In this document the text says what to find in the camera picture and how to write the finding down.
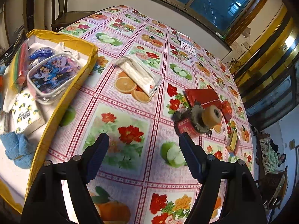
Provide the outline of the colourful sponge pack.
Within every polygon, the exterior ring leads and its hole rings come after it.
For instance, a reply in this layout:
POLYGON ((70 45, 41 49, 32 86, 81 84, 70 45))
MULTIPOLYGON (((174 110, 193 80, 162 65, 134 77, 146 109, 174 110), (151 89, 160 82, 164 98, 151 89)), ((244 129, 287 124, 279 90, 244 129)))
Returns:
POLYGON ((16 52, 9 68, 9 87, 19 93, 28 73, 28 40, 16 52))
POLYGON ((231 156, 236 156, 239 150, 240 138, 235 130, 232 131, 228 142, 226 144, 226 149, 231 156))

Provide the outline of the lemon print tissue pack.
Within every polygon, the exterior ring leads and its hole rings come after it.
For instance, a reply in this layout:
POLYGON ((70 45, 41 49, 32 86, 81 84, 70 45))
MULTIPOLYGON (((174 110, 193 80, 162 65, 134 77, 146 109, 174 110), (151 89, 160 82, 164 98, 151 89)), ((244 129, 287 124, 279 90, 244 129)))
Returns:
POLYGON ((26 136, 43 126, 46 122, 41 110, 28 88, 23 88, 11 109, 15 133, 26 136))

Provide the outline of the red plastic bag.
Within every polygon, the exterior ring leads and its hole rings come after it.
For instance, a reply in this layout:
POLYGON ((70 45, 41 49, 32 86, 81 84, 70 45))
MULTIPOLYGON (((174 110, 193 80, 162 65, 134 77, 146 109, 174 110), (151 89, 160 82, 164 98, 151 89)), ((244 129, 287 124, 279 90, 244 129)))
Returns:
POLYGON ((224 116, 224 120, 228 123, 233 115, 231 104, 228 100, 224 100, 221 104, 221 112, 224 116))

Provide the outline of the red foil package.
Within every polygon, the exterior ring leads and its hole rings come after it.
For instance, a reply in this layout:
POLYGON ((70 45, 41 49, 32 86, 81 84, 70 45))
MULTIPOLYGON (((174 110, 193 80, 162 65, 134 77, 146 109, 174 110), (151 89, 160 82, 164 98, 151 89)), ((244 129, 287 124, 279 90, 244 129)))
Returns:
POLYGON ((221 100, 213 88, 186 89, 185 92, 191 107, 199 104, 205 109, 211 105, 215 105, 220 110, 222 109, 221 100))

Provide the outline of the white tissue cloth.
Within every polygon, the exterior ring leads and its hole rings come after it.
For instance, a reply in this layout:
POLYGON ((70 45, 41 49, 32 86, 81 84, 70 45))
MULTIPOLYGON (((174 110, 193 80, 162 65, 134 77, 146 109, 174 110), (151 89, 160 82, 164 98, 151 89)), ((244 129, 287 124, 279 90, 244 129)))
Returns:
POLYGON ((17 66, 18 62, 16 58, 11 60, 11 63, 7 69, 7 72, 4 74, 4 86, 5 86, 5 95, 3 102, 3 111, 9 113, 13 104, 15 103, 16 96, 18 95, 19 86, 17 82, 17 66))

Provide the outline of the clear cartoon zipper pouch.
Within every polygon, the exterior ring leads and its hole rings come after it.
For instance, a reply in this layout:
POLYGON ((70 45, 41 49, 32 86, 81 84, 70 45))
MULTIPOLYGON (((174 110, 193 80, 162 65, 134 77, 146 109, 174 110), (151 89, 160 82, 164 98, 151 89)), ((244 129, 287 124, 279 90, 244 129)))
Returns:
POLYGON ((27 86, 34 99, 43 105, 62 97, 82 65, 70 55, 53 55, 27 73, 27 86))

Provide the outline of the black tissue pack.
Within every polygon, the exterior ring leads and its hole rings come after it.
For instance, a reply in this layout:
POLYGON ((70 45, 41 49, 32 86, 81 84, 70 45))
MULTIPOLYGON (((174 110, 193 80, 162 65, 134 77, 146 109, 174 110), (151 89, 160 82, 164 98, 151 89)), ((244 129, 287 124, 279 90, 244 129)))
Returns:
POLYGON ((14 58, 15 54, 17 53, 17 51, 20 49, 20 47, 26 40, 27 40, 26 32, 23 29, 19 33, 15 43, 11 45, 10 48, 8 48, 6 52, 1 56, 1 66, 10 65, 11 60, 14 58))

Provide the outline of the white plastic wipes pack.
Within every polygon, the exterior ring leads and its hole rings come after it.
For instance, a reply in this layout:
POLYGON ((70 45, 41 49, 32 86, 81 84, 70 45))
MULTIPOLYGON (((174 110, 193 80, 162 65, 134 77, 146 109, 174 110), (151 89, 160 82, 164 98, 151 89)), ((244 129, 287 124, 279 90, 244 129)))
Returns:
POLYGON ((150 98, 162 82, 162 77, 152 72, 136 55, 120 57, 115 61, 115 64, 150 98))

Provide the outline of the blue Vinda tissue pack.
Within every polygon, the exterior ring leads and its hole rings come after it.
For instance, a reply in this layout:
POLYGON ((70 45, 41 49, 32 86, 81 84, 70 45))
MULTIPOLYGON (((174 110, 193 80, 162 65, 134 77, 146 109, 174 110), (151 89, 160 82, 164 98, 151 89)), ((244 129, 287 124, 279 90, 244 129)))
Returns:
POLYGON ((50 47, 41 47, 34 51, 29 57, 29 63, 38 63, 56 54, 56 50, 50 47))

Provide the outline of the brown tape roll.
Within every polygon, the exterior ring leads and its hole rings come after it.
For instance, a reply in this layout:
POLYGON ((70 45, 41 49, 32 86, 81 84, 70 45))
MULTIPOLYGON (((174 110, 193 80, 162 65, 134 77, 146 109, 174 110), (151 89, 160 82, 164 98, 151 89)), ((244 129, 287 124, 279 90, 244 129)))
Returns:
POLYGON ((203 123, 209 127, 214 128, 215 125, 221 123, 221 112, 215 105, 211 105, 202 112, 203 123))

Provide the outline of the yellow taped foam box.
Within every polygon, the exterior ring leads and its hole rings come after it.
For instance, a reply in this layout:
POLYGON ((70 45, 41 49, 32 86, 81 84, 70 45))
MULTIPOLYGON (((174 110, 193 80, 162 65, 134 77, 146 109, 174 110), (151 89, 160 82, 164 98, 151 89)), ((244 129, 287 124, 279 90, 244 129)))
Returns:
POLYGON ((93 44, 67 34, 35 29, 23 38, 5 70, 1 135, 1 197, 18 213, 46 159, 68 106, 97 60, 93 44))

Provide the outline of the playing cards pile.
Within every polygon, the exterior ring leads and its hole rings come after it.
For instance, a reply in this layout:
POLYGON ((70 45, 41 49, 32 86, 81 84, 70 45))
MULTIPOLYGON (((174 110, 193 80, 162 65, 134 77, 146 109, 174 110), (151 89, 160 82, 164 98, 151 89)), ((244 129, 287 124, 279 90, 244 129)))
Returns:
POLYGON ((195 45, 194 45, 193 41, 188 36, 178 32, 177 39, 180 42, 180 46, 183 50, 189 52, 190 54, 192 54, 194 56, 196 55, 195 45))

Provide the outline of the dark wooden chair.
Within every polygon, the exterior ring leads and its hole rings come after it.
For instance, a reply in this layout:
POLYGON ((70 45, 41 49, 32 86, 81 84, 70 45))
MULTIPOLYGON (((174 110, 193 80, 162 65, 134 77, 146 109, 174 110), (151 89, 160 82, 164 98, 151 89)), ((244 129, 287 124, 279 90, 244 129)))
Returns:
POLYGON ((68 11, 67 7, 68 0, 51 0, 51 27, 54 32, 95 13, 95 11, 68 11))

